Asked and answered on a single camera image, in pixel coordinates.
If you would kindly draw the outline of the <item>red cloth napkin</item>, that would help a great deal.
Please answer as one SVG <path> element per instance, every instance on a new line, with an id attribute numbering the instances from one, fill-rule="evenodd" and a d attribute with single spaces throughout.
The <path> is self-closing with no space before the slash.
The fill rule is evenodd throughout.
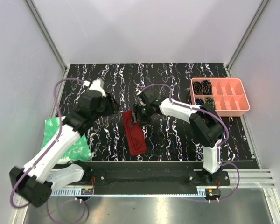
<path id="1" fill-rule="evenodd" d="M 146 153 L 147 145 L 140 122 L 131 125 L 132 111 L 123 112 L 122 116 L 130 155 L 137 156 Z"/>

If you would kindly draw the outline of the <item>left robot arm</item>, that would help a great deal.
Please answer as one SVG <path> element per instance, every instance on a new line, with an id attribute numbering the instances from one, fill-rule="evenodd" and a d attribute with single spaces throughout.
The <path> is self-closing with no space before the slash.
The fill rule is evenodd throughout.
<path id="1" fill-rule="evenodd" d="M 12 185 L 10 203 L 14 208 L 14 194 L 38 208 L 48 201 L 51 193 L 72 183 L 86 185 L 91 181 L 90 168 L 81 161 L 50 174 L 62 155 L 93 126 L 100 117 L 111 116 L 119 110 L 119 103 L 104 90 L 88 90 L 80 97 L 77 106 L 66 115 L 56 136 L 22 168 L 9 172 Z"/>

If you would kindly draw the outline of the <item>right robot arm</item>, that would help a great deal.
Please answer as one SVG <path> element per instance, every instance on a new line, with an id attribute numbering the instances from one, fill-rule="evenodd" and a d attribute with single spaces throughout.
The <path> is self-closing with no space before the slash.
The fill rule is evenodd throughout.
<path id="1" fill-rule="evenodd" d="M 194 139 L 203 148 L 203 181 L 213 185 L 219 180 L 222 165 L 219 150 L 226 126 L 210 104 L 190 105 L 145 90 L 137 95 L 130 126 L 147 124 L 155 114 L 174 117 L 191 125 Z"/>

